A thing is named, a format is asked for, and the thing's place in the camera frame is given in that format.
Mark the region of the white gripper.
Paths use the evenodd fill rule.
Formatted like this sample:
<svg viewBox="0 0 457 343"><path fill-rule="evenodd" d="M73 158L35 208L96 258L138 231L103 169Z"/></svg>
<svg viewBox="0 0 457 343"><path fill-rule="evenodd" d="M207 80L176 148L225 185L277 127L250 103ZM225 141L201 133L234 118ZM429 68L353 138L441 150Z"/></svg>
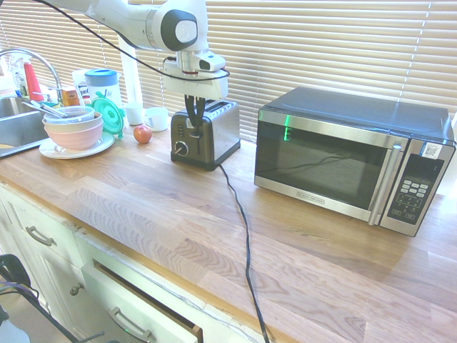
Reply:
<svg viewBox="0 0 457 343"><path fill-rule="evenodd" d="M226 60L221 56L185 56L164 62L164 86L168 91L185 94L186 111L194 128L203 123L205 99L228 96L225 65Z"/></svg>

